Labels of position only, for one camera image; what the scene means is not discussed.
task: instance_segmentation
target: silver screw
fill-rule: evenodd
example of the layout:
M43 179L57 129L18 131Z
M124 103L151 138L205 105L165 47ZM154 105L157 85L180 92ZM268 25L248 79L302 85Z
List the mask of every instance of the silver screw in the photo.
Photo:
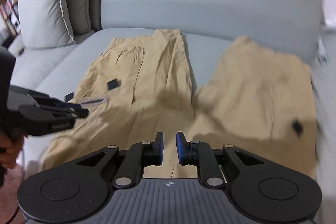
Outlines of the silver screw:
M126 185L130 184L131 182L132 182L132 180L130 178L126 178L126 177L117 178L115 180L115 183L120 185L120 186L126 186Z
M211 186L219 186L223 183L223 180L220 178L209 178L207 179L207 183Z

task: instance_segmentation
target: khaki pants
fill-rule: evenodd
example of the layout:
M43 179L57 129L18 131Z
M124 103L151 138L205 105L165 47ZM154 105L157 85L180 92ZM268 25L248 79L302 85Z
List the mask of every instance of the khaki pants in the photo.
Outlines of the khaki pants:
M107 82L121 85L108 91ZM247 37L225 51L208 85L191 98L190 71L178 30L152 36L115 38L88 68L74 102L106 97L89 107L74 129L58 133L44 155L42 170L108 145L128 149L164 133L163 166L146 177L195 177L193 166L177 161L175 134L212 148L239 146L315 177L315 104L309 67L293 55L274 53ZM292 122L298 120L298 135Z

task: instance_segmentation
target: gray sofa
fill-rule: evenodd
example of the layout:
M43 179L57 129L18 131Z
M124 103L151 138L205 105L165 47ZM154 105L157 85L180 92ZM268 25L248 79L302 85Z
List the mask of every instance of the gray sofa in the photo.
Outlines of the gray sofa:
M323 27L323 0L90 0L94 30L75 37L77 44L53 49L26 49L17 58L11 83L63 99L75 90L90 63L113 37L152 34L155 29L180 29L184 35L193 89L210 78L219 56L238 35L248 35L262 46L291 52L311 64L320 128L317 180L324 192L324 221L333 222L336 205L336 158L332 144L336 122L336 47L326 39L329 62L315 66L317 40ZM13 48L20 41L17 39ZM27 168L37 166L53 136L29 138Z

